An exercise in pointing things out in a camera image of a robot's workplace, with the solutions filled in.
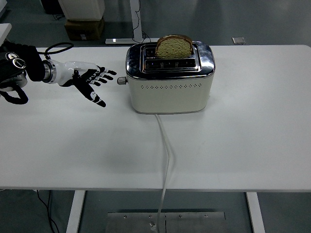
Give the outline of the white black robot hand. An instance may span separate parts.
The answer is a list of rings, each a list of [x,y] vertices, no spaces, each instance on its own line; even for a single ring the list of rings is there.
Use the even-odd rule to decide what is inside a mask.
[[[54,62],[56,65],[56,78],[54,82],[61,87],[74,86],[86,99],[106,107],[106,103],[93,89],[93,85],[101,86],[113,80],[117,73],[94,63],[69,61],[65,63]]]

